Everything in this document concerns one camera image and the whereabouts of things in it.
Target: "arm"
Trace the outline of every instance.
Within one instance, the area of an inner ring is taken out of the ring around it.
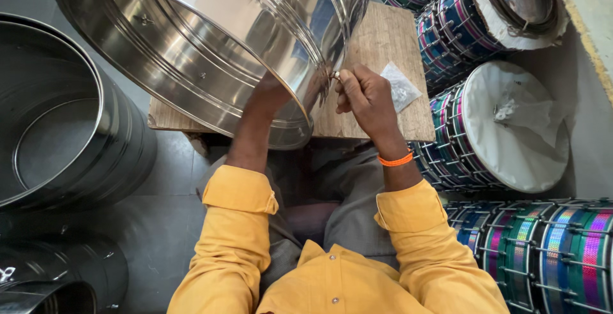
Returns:
[[[226,164],[204,190],[207,216],[202,234],[167,313],[247,314],[255,310],[260,274],[270,264],[268,215],[278,208],[263,174],[270,124],[277,108],[289,98],[270,74],[254,90]]]
[[[381,158],[406,156],[389,82],[357,64],[341,71],[337,113],[353,111]],[[400,284],[434,313],[508,313],[491,276],[477,267],[456,240],[436,191],[414,161],[383,167],[386,193],[377,196],[375,220],[387,229],[398,253]]]

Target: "stainless steel drum shell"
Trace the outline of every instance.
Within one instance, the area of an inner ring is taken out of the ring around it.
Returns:
[[[112,204],[148,176],[144,114],[73,40],[0,14],[0,210]]]
[[[0,313],[95,314],[96,296],[84,281],[0,284]]]
[[[67,233],[0,243],[0,287],[8,281],[54,280],[87,282],[100,312],[122,302],[127,261],[117,244],[103,235]]]
[[[253,87],[271,71],[293,95],[270,146],[297,148],[313,129],[330,74],[368,0],[57,0],[123,74],[196,121],[233,136]]]

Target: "white drum head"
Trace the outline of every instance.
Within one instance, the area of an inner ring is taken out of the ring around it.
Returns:
[[[494,106],[505,83],[519,81],[537,99],[551,100],[543,85],[521,67],[506,61],[491,61],[477,67],[466,79],[462,97],[462,119],[475,155],[509,187],[538,193],[553,187],[568,163],[568,132],[562,123],[556,147],[537,133],[494,122]]]

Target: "man's right hand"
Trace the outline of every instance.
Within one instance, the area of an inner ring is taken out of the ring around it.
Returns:
[[[398,129],[389,81],[362,64],[355,64],[352,71],[341,70],[340,78],[335,87],[337,114],[353,112],[384,160],[406,156],[406,141]]]

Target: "dark metal cylinder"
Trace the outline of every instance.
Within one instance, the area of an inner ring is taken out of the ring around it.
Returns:
[[[84,281],[26,281],[0,285],[0,313],[95,314],[96,296]]]
[[[0,210],[112,204],[148,176],[144,114],[72,39],[0,14]]]
[[[0,243],[0,287],[14,281],[85,281],[101,313],[122,302],[127,261],[115,242],[92,233],[6,240]]]

